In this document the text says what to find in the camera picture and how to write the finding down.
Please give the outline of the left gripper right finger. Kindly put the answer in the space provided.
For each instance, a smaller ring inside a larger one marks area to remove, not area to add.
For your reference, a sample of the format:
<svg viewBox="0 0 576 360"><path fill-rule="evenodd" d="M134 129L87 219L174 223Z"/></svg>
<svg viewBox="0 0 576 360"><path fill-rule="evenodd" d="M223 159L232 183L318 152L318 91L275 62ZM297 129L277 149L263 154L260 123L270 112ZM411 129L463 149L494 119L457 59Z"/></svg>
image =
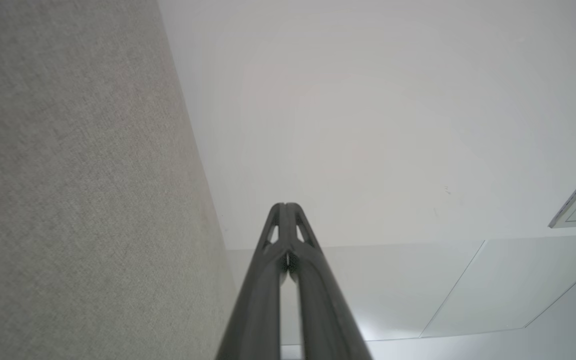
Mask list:
<svg viewBox="0 0 576 360"><path fill-rule="evenodd" d="M298 285L306 360L370 360L371 354L313 228L297 203L286 205L290 275Z"/></svg>

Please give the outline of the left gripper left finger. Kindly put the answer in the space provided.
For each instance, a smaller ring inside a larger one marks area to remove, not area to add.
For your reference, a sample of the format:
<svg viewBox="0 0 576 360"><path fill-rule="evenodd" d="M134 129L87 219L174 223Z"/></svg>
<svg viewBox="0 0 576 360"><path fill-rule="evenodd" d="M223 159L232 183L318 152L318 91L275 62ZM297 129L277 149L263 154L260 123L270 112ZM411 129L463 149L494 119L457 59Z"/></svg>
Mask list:
<svg viewBox="0 0 576 360"><path fill-rule="evenodd" d="M281 284L285 274L286 204L269 211L222 336L217 360L281 358Z"/></svg>

